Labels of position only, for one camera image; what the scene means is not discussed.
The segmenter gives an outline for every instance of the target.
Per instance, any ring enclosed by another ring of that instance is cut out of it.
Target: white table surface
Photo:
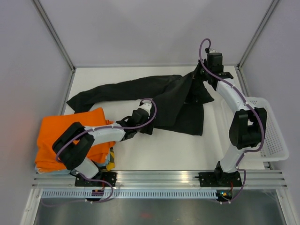
[[[69,98],[81,91],[99,85],[119,83],[152,75],[185,75],[195,67],[105,67],[78,68]],[[225,67],[237,86],[239,80],[233,66]],[[115,170],[213,170],[229,146],[228,121],[233,113],[224,108],[221,96],[205,82],[215,101],[204,104],[204,127],[202,136],[192,136],[172,131],[154,129],[153,135],[138,133],[133,139],[118,142],[114,146]],[[102,107],[108,120],[120,120],[131,115],[139,106],[137,101],[97,103],[92,110]],[[74,111],[67,105],[66,114]],[[242,161],[241,168],[264,169],[263,162]]]

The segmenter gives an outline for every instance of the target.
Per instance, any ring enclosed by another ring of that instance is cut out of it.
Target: black sleeve
[[[97,102],[154,98],[162,94],[181,75],[149,76],[120,83],[105,84],[80,92],[67,101],[75,113],[87,112]]]

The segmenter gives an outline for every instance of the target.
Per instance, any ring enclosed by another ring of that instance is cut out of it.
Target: black garment
[[[214,99],[193,72],[181,75],[150,76],[117,84],[106,84],[83,91],[67,104],[75,113],[87,112],[102,101],[152,98],[157,105],[155,120],[142,133],[152,134],[153,127],[202,135],[203,104]]]

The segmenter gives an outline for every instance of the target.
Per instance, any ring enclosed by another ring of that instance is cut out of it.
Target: gray wall
[[[283,0],[250,54],[243,72],[250,93],[273,108],[290,157],[283,170],[300,212],[300,1]]]
[[[70,70],[30,0],[0,5],[0,224],[20,223],[41,119],[57,114]]]
[[[211,38],[237,64],[271,0],[41,0],[76,66],[195,64]]]

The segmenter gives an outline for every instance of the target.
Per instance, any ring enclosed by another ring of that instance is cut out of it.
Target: orange cloth
[[[66,168],[62,163],[55,161],[56,153],[52,145],[72,123],[77,121],[84,126],[102,126],[113,123],[105,120],[102,108],[66,116],[45,117],[37,138],[38,152],[35,163],[39,172],[52,172]],[[95,145],[90,149],[87,157],[94,162],[104,163],[109,148],[114,144],[115,142],[107,142]]]

